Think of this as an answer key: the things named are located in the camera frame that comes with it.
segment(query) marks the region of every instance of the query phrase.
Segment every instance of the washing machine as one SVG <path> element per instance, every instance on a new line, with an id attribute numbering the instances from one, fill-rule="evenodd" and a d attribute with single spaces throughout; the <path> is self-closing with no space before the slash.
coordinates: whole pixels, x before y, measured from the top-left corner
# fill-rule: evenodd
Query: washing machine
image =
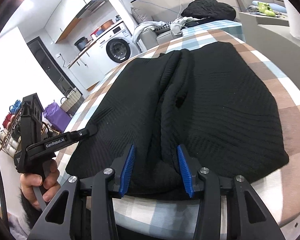
<path id="1" fill-rule="evenodd" d="M 98 61 L 104 73 L 141 53 L 139 47 L 132 43 L 132 35 L 124 23 L 110 28 L 111 30 L 107 30 L 107 33 L 97 41 L 99 44 Z"/>

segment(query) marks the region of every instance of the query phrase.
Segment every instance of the purple bag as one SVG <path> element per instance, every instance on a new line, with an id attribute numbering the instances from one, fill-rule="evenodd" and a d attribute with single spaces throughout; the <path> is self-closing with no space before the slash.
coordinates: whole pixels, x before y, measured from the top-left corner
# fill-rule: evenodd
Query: purple bag
<path id="1" fill-rule="evenodd" d="M 71 117 L 53 101 L 43 111 L 43 116 L 59 131 L 64 132 L 71 121 Z"/>

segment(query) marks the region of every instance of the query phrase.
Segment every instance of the metal screw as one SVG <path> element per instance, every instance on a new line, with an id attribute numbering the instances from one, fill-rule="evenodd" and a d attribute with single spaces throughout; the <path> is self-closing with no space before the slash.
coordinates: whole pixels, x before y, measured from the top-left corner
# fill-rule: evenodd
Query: metal screw
<path id="1" fill-rule="evenodd" d="M 237 181 L 244 182 L 244 176 L 238 175 L 235 177 Z"/>
<path id="2" fill-rule="evenodd" d="M 209 173 L 209 169 L 203 167 L 203 168 L 200 169 L 200 172 L 203 173 L 203 174 L 208 174 Z"/>
<path id="3" fill-rule="evenodd" d="M 104 173 L 104 174 L 111 174 L 112 171 L 113 171 L 113 170 L 112 170 L 111 168 L 106 168 L 106 169 L 103 170 L 103 173 Z"/>
<path id="4" fill-rule="evenodd" d="M 71 176 L 71 177 L 68 179 L 68 181 L 69 181 L 70 183 L 74 183 L 74 182 L 77 181 L 77 177 L 76 177 L 76 176 Z"/>

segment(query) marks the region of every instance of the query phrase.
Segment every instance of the wicker basket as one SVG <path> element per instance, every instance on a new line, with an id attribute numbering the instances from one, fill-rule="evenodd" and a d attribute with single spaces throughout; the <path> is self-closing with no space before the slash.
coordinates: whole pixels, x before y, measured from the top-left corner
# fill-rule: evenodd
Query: wicker basket
<path id="1" fill-rule="evenodd" d="M 70 91 L 66 97 L 64 97 L 66 100 L 62 103 L 61 102 L 61 108 L 70 116 L 73 117 L 74 114 L 78 111 L 79 107 L 84 102 L 84 98 L 77 90 L 77 88 L 74 88 Z"/>

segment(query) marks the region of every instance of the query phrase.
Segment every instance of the finger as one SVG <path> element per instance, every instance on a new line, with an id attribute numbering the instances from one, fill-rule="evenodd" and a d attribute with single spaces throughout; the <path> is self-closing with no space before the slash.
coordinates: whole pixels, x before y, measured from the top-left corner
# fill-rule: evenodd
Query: finger
<path id="1" fill-rule="evenodd" d="M 58 169 L 57 162 L 55 160 L 51 160 L 50 171 L 51 172 L 56 172 L 57 169 Z"/>
<path id="2" fill-rule="evenodd" d="M 42 178 L 38 174 L 25 173 L 20 176 L 20 183 L 25 187 L 40 186 Z"/>
<path id="3" fill-rule="evenodd" d="M 57 182 L 57 179 L 59 178 L 60 171 L 56 170 L 55 172 L 50 172 L 48 177 L 44 180 L 43 186 L 45 189 L 50 189 L 55 183 Z"/>
<path id="4" fill-rule="evenodd" d="M 40 186 L 42 178 L 37 174 L 22 174 L 20 177 L 21 191 L 25 198 L 32 204 L 36 201 L 32 186 Z"/>
<path id="5" fill-rule="evenodd" d="M 35 208 L 35 209 L 37 209 L 37 210 L 40 210 L 41 209 L 41 207 L 40 207 L 40 205 L 39 205 L 39 202 L 36 200 L 36 201 L 34 201 L 33 203 L 31 203 L 31 205 Z"/>
<path id="6" fill-rule="evenodd" d="M 43 195 L 44 201 L 50 202 L 60 188 L 61 188 L 61 186 L 59 183 L 56 183 L 55 185 L 53 185 L 46 193 L 44 193 L 44 195 Z"/>

